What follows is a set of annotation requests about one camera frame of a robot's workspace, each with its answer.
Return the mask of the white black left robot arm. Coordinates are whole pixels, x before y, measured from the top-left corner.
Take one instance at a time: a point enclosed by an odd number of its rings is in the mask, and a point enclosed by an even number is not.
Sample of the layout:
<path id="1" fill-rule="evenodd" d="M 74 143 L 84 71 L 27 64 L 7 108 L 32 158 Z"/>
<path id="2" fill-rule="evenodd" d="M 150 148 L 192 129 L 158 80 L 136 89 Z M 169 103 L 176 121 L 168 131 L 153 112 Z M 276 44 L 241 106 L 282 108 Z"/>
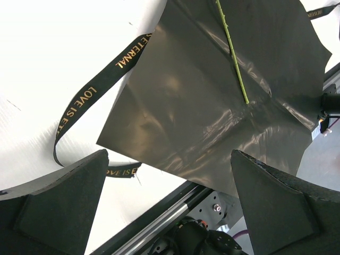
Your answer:
<path id="1" fill-rule="evenodd" d="M 234 150 L 232 172 L 255 254 L 339 254 L 339 192 Z M 84 254 L 108 170 L 99 150 L 1 191 L 1 254 Z M 219 230 L 231 202 L 185 183 L 95 254 L 244 254 Z"/>

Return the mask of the black ribbon gold lettering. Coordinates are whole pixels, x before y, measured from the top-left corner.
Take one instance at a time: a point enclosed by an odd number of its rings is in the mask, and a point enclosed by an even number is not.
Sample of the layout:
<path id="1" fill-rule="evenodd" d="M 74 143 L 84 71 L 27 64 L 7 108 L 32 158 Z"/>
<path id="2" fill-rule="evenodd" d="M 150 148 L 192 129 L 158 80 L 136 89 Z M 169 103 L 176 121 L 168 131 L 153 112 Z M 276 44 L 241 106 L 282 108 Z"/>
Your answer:
<path id="1" fill-rule="evenodd" d="M 323 6 L 315 10 L 307 11 L 310 20 L 315 20 L 330 14 L 339 3 Z M 110 90 L 123 76 L 125 76 L 139 60 L 152 33 L 145 33 L 135 38 L 118 56 L 116 56 L 102 71 L 85 84 L 72 98 L 56 129 L 53 146 L 54 161 L 60 163 L 56 146 L 66 132 L 93 106 L 108 90 Z M 108 166 L 106 176 L 114 178 L 135 177 L 142 163 L 134 163 L 120 166 Z"/>

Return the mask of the black paper flower wrap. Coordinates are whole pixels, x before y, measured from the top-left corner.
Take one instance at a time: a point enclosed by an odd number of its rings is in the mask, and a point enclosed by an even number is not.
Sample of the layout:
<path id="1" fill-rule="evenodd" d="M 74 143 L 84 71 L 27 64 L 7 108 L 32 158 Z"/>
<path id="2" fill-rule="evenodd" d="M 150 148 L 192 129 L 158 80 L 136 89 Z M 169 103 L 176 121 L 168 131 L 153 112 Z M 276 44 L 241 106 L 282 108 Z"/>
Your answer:
<path id="1" fill-rule="evenodd" d="M 295 175 L 317 125 L 330 52 L 300 1 L 168 1 L 97 144 L 236 195 L 231 153 Z"/>

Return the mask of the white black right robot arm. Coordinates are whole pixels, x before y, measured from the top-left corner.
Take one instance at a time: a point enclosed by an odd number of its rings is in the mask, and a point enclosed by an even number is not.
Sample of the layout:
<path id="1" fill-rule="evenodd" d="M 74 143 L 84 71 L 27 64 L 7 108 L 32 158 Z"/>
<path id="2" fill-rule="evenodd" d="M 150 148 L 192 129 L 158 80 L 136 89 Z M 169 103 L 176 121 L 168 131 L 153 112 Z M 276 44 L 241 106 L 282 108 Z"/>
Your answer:
<path id="1" fill-rule="evenodd" d="M 327 118 L 339 118 L 339 93 L 334 83 L 323 91 L 318 118 L 323 121 Z"/>

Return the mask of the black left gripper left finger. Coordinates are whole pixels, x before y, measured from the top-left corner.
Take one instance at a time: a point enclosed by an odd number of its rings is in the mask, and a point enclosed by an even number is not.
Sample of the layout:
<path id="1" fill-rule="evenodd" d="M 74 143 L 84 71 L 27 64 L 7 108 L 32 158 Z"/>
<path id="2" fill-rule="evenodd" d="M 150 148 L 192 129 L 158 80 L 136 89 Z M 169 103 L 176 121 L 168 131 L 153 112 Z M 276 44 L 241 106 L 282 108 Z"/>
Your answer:
<path id="1" fill-rule="evenodd" d="M 1 190 L 1 254 L 84 254 L 108 168 L 98 150 Z"/>

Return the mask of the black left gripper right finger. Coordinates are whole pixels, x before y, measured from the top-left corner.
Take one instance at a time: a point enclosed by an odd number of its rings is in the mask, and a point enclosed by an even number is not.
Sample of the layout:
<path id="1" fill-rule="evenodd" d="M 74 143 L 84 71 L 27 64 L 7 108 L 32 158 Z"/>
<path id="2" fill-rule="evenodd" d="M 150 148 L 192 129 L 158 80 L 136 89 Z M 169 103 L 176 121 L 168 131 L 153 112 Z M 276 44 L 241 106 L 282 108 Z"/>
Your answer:
<path id="1" fill-rule="evenodd" d="M 339 254 L 339 192 L 233 150 L 231 167 L 254 254 Z"/>

